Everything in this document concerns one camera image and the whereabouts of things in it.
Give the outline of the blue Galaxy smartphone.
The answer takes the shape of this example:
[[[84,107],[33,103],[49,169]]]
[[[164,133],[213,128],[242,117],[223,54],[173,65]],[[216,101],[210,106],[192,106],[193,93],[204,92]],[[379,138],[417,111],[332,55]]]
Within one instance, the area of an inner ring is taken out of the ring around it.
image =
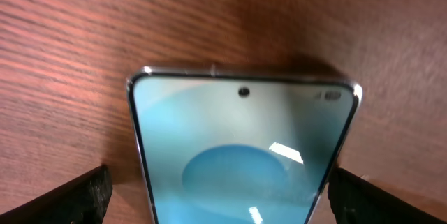
[[[126,95],[153,223],[308,223],[362,87],[145,66]]]

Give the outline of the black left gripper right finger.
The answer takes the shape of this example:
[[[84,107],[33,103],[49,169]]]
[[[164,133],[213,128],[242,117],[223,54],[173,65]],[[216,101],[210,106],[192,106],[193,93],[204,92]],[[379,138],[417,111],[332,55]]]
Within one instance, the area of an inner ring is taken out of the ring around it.
[[[444,224],[342,168],[332,171],[328,199],[337,224]]]

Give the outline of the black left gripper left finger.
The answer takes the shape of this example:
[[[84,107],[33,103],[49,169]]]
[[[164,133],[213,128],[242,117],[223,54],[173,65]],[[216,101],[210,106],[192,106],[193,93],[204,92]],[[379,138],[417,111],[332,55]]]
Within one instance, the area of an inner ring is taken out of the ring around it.
[[[101,224],[112,196],[108,167],[101,165],[1,215],[2,223]]]

